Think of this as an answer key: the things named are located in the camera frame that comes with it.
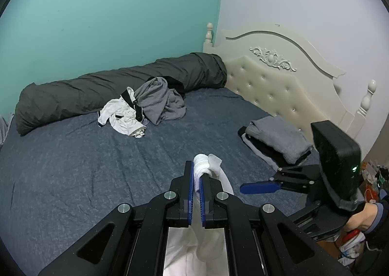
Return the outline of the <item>person's right hand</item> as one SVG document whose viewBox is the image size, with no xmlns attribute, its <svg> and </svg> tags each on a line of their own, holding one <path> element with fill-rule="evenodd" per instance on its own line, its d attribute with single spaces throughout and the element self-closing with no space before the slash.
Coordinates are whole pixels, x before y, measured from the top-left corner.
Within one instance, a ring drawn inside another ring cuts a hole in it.
<svg viewBox="0 0 389 276">
<path fill-rule="evenodd" d="M 356 213 L 349 218 L 343 227 L 343 230 L 345 232 L 349 232 L 355 229 L 361 231 L 368 230 L 376 219 L 378 212 L 379 208 L 375 203 L 366 203 L 361 212 Z"/>
</svg>

